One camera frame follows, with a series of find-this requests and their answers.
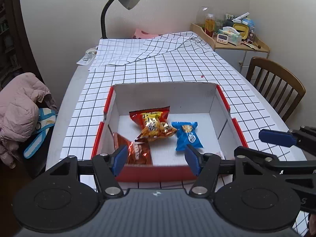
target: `yellow and red snack bag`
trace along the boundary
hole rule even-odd
[[[127,164],[152,165],[150,148],[147,141],[139,143],[129,141],[117,132],[113,133],[114,148],[126,145],[128,149]]]
[[[142,128],[141,134],[135,141],[154,141],[159,138],[172,136],[176,128],[167,123],[170,107],[131,111],[131,119]]]

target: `white checkered cloth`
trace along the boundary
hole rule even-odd
[[[259,140],[261,129],[279,130],[270,114],[249,89],[245,79],[193,32],[166,34],[153,39],[101,39],[90,67],[86,84],[72,115],[64,139],[60,160],[76,155],[89,160],[103,108],[113,84],[158,81],[204,81],[219,84],[230,105],[249,148],[278,156],[281,161],[294,161],[289,148]],[[92,176],[81,181],[95,189]],[[219,177],[217,189],[232,181],[232,176]],[[192,181],[169,183],[120,183],[127,188],[179,188],[187,190]],[[308,214],[301,211],[293,228],[301,235],[307,231]]]

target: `wall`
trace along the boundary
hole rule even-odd
[[[286,124],[316,126],[316,0],[250,0],[256,32],[269,45],[273,60],[291,71],[306,94]]]
[[[101,37],[100,14],[107,0],[20,0],[30,46],[45,84],[61,104],[85,50]],[[109,38],[131,38],[135,28],[151,33],[189,30],[201,6],[243,14],[250,0],[141,0],[127,11],[115,1],[107,12]]]

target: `metal screw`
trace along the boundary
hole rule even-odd
[[[203,186],[195,186],[192,188],[192,192],[195,194],[205,194],[207,193],[207,189]]]
[[[117,195],[121,192],[121,189],[120,188],[117,188],[115,186],[111,186],[111,187],[107,187],[105,189],[105,192],[109,195]]]

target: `pink jacket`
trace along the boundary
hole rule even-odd
[[[58,111],[49,89],[33,73],[15,77],[0,92],[0,157],[5,164],[13,162],[9,154],[18,149],[18,142],[31,136],[39,116],[35,103],[43,101]]]

